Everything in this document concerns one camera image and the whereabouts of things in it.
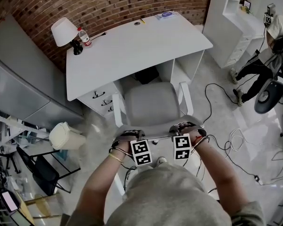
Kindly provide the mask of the pale grey refrigerator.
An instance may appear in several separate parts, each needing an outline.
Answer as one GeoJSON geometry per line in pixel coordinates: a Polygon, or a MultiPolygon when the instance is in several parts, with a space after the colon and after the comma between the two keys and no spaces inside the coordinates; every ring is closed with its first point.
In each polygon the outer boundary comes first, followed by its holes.
{"type": "Polygon", "coordinates": [[[0,22],[0,111],[47,129],[83,121],[82,104],[67,99],[65,75],[12,15],[0,22]]]}

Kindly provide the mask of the clear bag with blue label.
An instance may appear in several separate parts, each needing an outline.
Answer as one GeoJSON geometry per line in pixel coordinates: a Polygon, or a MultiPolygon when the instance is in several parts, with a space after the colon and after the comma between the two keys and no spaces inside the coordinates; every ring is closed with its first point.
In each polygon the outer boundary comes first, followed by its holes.
{"type": "Polygon", "coordinates": [[[164,13],[155,15],[155,18],[156,18],[157,20],[164,20],[164,19],[169,19],[169,18],[176,17],[176,16],[178,16],[178,15],[179,15],[178,12],[175,12],[175,11],[167,11],[167,12],[164,12],[164,13]]]}

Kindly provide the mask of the dark screen monitor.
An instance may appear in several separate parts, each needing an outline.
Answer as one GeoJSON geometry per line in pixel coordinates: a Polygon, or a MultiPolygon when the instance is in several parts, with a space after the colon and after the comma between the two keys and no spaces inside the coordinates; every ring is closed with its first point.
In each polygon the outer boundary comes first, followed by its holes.
{"type": "Polygon", "coordinates": [[[30,213],[17,209],[10,213],[10,218],[17,226],[35,226],[30,213]]]}

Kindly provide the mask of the white bookcase cabinet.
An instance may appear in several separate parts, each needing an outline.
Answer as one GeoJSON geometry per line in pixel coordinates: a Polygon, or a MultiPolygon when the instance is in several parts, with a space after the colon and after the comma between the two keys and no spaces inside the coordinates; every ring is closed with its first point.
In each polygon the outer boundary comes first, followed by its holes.
{"type": "Polygon", "coordinates": [[[209,53],[220,68],[243,65],[265,47],[264,19],[257,15],[262,0],[247,0],[252,14],[240,10],[243,1],[210,0],[203,34],[212,42],[209,53]]]}

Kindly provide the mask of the yellow wooden stool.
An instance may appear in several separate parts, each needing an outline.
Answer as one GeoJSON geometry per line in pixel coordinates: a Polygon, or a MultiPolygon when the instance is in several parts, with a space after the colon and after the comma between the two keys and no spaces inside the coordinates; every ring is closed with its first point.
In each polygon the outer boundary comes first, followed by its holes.
{"type": "Polygon", "coordinates": [[[62,209],[58,202],[59,193],[52,196],[36,194],[33,199],[24,200],[20,195],[20,212],[33,226],[59,226],[62,209]]]}

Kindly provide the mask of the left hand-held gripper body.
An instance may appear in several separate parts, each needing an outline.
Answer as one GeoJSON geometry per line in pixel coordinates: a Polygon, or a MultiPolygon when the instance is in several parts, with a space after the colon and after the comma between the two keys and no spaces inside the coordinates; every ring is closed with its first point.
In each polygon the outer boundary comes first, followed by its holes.
{"type": "Polygon", "coordinates": [[[146,139],[131,141],[130,145],[136,166],[144,166],[152,163],[151,151],[146,139]]]}

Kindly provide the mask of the black folding chair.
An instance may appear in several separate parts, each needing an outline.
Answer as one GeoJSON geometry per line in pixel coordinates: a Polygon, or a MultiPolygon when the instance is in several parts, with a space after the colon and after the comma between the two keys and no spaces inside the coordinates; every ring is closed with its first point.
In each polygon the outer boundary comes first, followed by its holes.
{"type": "Polygon", "coordinates": [[[47,196],[52,196],[56,188],[66,193],[71,193],[71,191],[66,190],[58,182],[59,180],[80,171],[81,168],[77,168],[73,171],[70,171],[54,155],[55,153],[59,153],[60,150],[53,150],[51,152],[40,153],[35,155],[28,155],[20,146],[17,146],[17,152],[20,155],[25,166],[32,173],[33,179],[36,184],[47,196]],[[67,171],[67,173],[61,176],[58,171],[45,159],[45,155],[51,155],[67,171]]]}

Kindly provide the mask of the small pink screen device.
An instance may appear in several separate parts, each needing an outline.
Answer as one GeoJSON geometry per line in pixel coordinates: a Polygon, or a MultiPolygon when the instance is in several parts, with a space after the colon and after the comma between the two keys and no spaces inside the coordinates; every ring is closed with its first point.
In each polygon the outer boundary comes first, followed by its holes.
{"type": "Polygon", "coordinates": [[[0,197],[3,200],[3,203],[8,212],[14,212],[19,209],[20,202],[18,201],[18,198],[15,196],[15,194],[11,191],[7,190],[0,193],[0,197]]]}

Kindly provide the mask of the person's left hand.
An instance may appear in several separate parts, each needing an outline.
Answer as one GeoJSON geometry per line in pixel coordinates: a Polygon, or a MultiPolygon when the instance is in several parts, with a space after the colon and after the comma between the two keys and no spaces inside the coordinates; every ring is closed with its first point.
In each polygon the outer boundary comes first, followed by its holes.
{"type": "Polygon", "coordinates": [[[128,152],[130,149],[131,141],[138,141],[143,137],[143,132],[141,130],[126,130],[121,135],[116,137],[115,143],[117,147],[128,152]]]}

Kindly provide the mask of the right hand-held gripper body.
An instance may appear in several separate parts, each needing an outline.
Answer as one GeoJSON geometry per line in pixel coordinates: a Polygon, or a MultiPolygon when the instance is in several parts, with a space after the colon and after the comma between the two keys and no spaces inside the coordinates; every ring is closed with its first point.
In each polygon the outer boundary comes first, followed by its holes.
{"type": "Polygon", "coordinates": [[[191,146],[190,135],[188,133],[185,133],[182,136],[174,136],[173,144],[174,144],[175,161],[189,159],[192,146],[191,146]]]}

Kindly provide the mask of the white curved desk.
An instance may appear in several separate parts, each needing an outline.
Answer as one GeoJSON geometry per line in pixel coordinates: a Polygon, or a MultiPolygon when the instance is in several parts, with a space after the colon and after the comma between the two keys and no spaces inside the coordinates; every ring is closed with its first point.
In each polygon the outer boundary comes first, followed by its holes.
{"type": "Polygon", "coordinates": [[[102,100],[118,90],[120,79],[154,66],[163,81],[178,89],[181,82],[191,83],[204,51],[212,46],[182,15],[120,25],[95,38],[79,55],[67,51],[67,99],[105,116],[112,104],[101,106],[102,100]],[[95,90],[106,94],[93,99],[95,90]]]}

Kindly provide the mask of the white shade table lamp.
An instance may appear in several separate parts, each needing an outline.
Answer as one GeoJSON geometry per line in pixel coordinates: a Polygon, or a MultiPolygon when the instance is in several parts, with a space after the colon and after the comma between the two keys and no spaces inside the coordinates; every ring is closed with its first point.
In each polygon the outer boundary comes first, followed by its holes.
{"type": "Polygon", "coordinates": [[[77,27],[66,17],[62,17],[51,26],[51,32],[58,47],[70,44],[73,47],[74,55],[79,55],[83,47],[76,39],[77,27]]]}

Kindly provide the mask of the person's left forearm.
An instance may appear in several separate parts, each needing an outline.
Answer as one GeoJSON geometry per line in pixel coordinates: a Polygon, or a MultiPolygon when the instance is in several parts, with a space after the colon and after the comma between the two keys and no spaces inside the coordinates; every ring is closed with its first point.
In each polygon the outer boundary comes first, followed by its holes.
{"type": "Polygon", "coordinates": [[[76,209],[103,221],[105,201],[126,151],[120,148],[110,154],[88,178],[81,192],[76,209]]]}

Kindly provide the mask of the black and grey standing fan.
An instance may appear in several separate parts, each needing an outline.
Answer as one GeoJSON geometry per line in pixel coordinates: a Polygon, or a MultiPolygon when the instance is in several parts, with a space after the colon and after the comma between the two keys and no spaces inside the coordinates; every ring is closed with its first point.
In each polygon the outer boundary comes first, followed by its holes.
{"type": "Polygon", "coordinates": [[[283,98],[283,82],[268,79],[258,93],[254,110],[259,114],[265,114],[273,109],[283,98]]]}

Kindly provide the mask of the person's right forearm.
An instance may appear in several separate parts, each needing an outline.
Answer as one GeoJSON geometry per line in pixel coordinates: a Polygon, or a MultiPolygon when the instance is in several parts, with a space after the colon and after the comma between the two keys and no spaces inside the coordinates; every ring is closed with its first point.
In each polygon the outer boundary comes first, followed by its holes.
{"type": "Polygon", "coordinates": [[[249,203],[235,170],[206,139],[191,143],[216,184],[221,206],[233,216],[249,203]]]}

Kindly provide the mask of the person's right hand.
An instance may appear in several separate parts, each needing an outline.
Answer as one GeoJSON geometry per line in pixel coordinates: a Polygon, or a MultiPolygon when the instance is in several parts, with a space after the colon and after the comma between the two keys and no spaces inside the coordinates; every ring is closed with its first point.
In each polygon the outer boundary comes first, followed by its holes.
{"type": "Polygon", "coordinates": [[[178,130],[179,135],[183,135],[183,134],[190,133],[191,131],[193,131],[193,128],[195,126],[196,125],[194,123],[191,123],[188,121],[182,122],[182,123],[177,124],[177,130],[178,130]]]}

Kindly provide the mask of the black rectangular case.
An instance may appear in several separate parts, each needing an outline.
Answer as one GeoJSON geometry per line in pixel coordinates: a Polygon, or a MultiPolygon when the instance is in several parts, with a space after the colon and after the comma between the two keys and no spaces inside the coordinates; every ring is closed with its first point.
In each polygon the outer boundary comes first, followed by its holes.
{"type": "Polygon", "coordinates": [[[136,80],[141,84],[148,84],[159,76],[159,73],[156,67],[149,67],[147,69],[136,72],[135,74],[136,80]]]}

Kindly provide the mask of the red label water bottle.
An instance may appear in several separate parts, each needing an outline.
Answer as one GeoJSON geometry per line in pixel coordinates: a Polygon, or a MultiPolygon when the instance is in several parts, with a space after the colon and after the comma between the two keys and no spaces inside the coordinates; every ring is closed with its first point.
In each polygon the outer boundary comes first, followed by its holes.
{"type": "Polygon", "coordinates": [[[83,44],[86,47],[90,46],[92,41],[90,40],[90,37],[87,34],[87,32],[85,30],[83,30],[81,27],[78,27],[77,30],[78,30],[78,35],[79,35],[81,41],[83,42],[83,44]]]}

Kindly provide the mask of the cream plastic trash bin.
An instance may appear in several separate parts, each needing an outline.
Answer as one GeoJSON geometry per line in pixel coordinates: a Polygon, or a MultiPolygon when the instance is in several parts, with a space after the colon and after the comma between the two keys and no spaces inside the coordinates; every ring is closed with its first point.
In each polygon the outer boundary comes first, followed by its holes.
{"type": "Polygon", "coordinates": [[[51,130],[49,140],[55,150],[77,150],[86,142],[86,137],[67,122],[61,122],[51,130]]]}

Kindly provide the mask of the white framed grey chair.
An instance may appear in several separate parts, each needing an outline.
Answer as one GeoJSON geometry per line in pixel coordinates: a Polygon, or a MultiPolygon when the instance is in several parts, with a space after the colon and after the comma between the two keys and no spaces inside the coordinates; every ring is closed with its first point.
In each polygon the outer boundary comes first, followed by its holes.
{"type": "Polygon", "coordinates": [[[145,84],[130,89],[124,97],[112,96],[116,137],[126,130],[143,130],[149,141],[173,137],[173,125],[191,122],[204,127],[193,116],[193,105],[188,84],[181,82],[176,91],[170,82],[145,84]]]}

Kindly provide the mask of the white metal shelving rack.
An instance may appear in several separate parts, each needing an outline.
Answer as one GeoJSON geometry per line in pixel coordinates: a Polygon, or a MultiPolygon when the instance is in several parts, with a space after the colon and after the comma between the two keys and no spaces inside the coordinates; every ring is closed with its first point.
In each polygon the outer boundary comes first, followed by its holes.
{"type": "Polygon", "coordinates": [[[17,146],[33,146],[39,141],[49,141],[45,128],[31,125],[0,111],[0,148],[12,152],[17,146]]]}

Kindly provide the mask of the black tripod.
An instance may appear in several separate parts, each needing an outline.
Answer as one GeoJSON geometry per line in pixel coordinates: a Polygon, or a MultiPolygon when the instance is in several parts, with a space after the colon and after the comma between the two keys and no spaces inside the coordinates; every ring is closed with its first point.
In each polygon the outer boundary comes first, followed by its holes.
{"type": "Polygon", "coordinates": [[[20,171],[20,170],[17,168],[17,166],[16,166],[16,162],[15,162],[14,157],[13,157],[13,156],[14,156],[14,153],[9,153],[9,154],[0,153],[0,156],[7,158],[6,170],[10,169],[10,167],[9,167],[9,162],[11,161],[12,164],[13,164],[13,166],[14,166],[15,172],[16,172],[17,174],[20,174],[20,173],[21,173],[21,171],[20,171]]]}

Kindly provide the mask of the person's grey shirt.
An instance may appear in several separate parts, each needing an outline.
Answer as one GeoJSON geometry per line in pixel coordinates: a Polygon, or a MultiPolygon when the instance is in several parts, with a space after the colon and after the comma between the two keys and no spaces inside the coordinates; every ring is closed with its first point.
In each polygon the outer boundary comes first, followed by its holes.
{"type": "Polygon", "coordinates": [[[168,163],[134,176],[106,226],[264,226],[261,206],[250,202],[232,216],[200,180],[168,163]]]}

